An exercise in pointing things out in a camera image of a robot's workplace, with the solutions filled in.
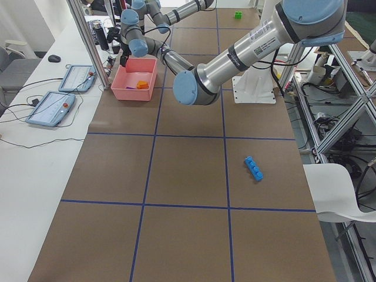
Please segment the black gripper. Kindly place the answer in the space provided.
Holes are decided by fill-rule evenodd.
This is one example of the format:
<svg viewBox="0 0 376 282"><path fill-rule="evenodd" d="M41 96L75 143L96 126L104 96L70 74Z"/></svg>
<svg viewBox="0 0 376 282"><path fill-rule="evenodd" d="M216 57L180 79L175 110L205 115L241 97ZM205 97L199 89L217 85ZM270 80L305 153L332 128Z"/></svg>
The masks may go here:
<svg viewBox="0 0 376 282"><path fill-rule="evenodd" d="M129 45L127 44L124 36L121 34L120 28L111 27L108 29L107 42L111 43L113 41L116 41L120 44L123 53L120 56L119 65L125 67L129 57Z"/></svg>

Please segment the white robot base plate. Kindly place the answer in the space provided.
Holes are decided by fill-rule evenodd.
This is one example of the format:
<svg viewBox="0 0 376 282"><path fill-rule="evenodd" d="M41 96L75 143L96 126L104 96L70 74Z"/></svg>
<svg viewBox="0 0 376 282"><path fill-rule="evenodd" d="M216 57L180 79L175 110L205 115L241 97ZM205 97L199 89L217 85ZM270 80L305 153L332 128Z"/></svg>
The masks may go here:
<svg viewBox="0 0 376 282"><path fill-rule="evenodd" d="M249 1L249 7L258 11L260 21L269 19L278 1ZM269 63L256 63L242 76L233 77L233 94L236 103L275 104L273 68Z"/></svg>

